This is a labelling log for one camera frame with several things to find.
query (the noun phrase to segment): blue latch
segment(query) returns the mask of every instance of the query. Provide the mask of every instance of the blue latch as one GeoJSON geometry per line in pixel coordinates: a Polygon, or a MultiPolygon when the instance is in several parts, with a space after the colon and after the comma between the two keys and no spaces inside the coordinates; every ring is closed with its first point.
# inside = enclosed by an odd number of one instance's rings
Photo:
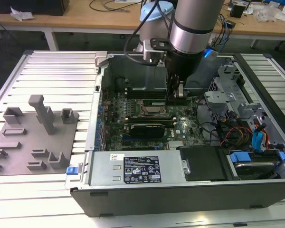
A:
{"type": "Polygon", "coordinates": [[[236,162],[250,162],[251,158],[248,154],[248,152],[234,152],[230,155],[230,158],[233,163],[236,162]]]}
{"type": "Polygon", "coordinates": [[[77,175],[78,174],[78,167],[70,166],[66,169],[67,175],[77,175]]]}
{"type": "Polygon", "coordinates": [[[255,149],[258,153],[263,153],[261,150],[262,141],[264,138],[264,133],[260,131],[254,131],[252,134],[252,148],[255,149]]]}
{"type": "Polygon", "coordinates": [[[280,152],[279,152],[279,155],[280,155],[281,160],[282,160],[282,161],[285,161],[285,153],[282,152],[282,151],[280,151],[280,152]]]}

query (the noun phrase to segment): blue cable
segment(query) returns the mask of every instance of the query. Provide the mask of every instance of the blue cable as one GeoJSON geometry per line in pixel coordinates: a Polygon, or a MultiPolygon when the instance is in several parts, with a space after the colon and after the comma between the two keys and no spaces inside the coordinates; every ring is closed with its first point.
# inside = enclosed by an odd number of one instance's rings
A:
{"type": "MultiPolygon", "coordinates": [[[[226,26],[225,33],[226,33],[226,31],[227,31],[227,32],[228,32],[228,35],[229,35],[229,29],[228,29],[228,26],[227,26],[227,22],[226,22],[226,20],[225,20],[225,19],[223,19],[221,16],[220,16],[219,18],[225,22],[225,26],[226,26]]],[[[220,50],[218,51],[219,53],[221,53],[221,51],[224,49],[224,47],[225,47],[225,44],[226,44],[227,40],[228,40],[228,36],[226,36],[226,37],[225,37],[225,39],[224,39],[224,43],[222,44],[222,46],[221,46],[220,50]]]]}

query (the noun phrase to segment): wooden table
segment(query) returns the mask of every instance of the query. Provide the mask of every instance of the wooden table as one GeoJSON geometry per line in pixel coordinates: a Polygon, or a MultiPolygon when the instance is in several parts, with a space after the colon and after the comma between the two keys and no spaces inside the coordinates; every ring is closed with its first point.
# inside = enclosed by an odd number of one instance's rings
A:
{"type": "MultiPolygon", "coordinates": [[[[129,6],[126,12],[98,12],[89,8],[91,0],[70,0],[63,16],[34,15],[35,19],[17,21],[8,14],[0,14],[0,23],[7,30],[42,31],[46,35],[50,50],[58,50],[54,32],[110,33],[132,34],[139,25],[140,4],[129,6]]],[[[123,3],[110,3],[117,8],[123,3]]],[[[103,10],[101,0],[93,4],[94,8],[103,10]]],[[[229,17],[227,6],[221,13],[236,23],[231,38],[285,40],[285,22],[257,22],[252,15],[242,18],[229,17]]],[[[216,25],[213,33],[218,34],[220,26],[216,25]]]]}

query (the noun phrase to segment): white paper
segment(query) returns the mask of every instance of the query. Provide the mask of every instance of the white paper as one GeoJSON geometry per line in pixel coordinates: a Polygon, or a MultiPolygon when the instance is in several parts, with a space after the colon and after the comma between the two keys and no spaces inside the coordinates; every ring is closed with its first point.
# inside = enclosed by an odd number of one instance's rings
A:
{"type": "Polygon", "coordinates": [[[13,9],[12,7],[10,9],[11,9],[10,15],[19,21],[34,19],[33,14],[31,12],[20,12],[13,9]]]}
{"type": "Polygon", "coordinates": [[[110,154],[111,161],[123,161],[124,160],[124,153],[111,153],[110,154]]]}

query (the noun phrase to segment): power supply label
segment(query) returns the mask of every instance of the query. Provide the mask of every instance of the power supply label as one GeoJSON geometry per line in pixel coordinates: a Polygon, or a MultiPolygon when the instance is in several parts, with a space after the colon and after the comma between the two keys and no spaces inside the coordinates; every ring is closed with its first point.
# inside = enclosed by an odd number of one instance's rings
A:
{"type": "Polygon", "coordinates": [[[157,156],[124,157],[123,181],[126,184],[160,183],[161,169],[157,156]]]}

